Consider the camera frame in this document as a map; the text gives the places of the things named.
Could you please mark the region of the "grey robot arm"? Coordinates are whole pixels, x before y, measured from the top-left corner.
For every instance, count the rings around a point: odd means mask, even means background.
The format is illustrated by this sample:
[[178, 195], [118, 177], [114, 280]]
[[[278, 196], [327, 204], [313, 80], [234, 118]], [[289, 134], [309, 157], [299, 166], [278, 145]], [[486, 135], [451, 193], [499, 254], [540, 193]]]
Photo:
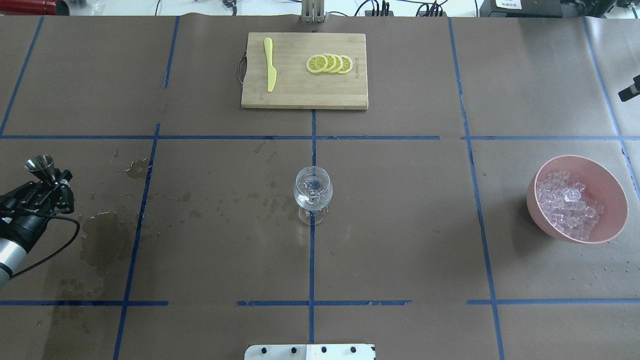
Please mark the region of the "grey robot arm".
[[[80, 224], [68, 215], [74, 212], [74, 193], [70, 170], [54, 170], [50, 183], [28, 181], [2, 194], [0, 226], [1, 285], [38, 267], [68, 247], [78, 236]], [[60, 249], [22, 271], [20, 265], [33, 250], [52, 220], [75, 224], [74, 235]]]

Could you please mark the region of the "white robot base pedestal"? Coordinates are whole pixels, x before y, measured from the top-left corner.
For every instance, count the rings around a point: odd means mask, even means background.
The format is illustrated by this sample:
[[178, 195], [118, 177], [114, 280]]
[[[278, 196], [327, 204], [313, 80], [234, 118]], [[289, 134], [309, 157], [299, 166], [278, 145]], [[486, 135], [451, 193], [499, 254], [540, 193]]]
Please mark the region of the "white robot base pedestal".
[[256, 344], [249, 346], [245, 360], [375, 360], [374, 344]]

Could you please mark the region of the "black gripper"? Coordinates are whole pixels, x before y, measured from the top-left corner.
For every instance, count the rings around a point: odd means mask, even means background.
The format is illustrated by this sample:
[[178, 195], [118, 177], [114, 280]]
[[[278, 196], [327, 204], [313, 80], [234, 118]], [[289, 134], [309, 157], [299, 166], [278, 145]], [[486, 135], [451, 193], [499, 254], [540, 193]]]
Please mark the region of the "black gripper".
[[46, 194], [42, 181], [28, 181], [1, 196], [1, 216], [10, 219], [9, 222], [1, 221], [1, 239], [13, 242], [30, 253], [44, 234], [49, 216], [73, 214], [74, 193], [70, 187], [73, 173], [55, 169], [54, 174], [51, 196]]

